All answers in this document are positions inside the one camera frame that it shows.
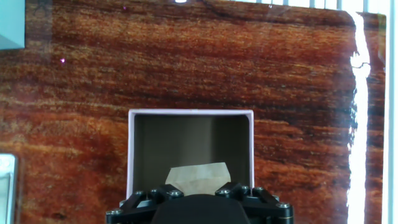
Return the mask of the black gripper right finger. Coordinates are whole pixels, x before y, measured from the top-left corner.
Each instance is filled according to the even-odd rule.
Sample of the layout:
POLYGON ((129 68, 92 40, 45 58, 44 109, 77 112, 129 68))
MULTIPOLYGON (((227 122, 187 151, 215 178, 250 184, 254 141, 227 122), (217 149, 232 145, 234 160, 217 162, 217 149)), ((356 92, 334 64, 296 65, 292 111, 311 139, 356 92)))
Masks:
POLYGON ((250 223, 294 224, 293 206, 280 202, 263 187, 250 188, 237 182, 227 182, 215 191, 215 195, 238 202, 250 223))

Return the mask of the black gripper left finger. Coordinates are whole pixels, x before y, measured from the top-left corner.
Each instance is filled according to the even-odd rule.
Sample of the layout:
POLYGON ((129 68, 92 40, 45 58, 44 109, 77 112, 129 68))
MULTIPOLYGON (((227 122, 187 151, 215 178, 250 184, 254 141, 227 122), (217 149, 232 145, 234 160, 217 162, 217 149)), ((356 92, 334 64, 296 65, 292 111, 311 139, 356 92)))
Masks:
POLYGON ((164 202, 182 197, 184 193, 171 184, 147 192, 140 190, 134 192, 119 208, 107 211, 105 221, 107 224, 146 222, 153 218, 164 202))

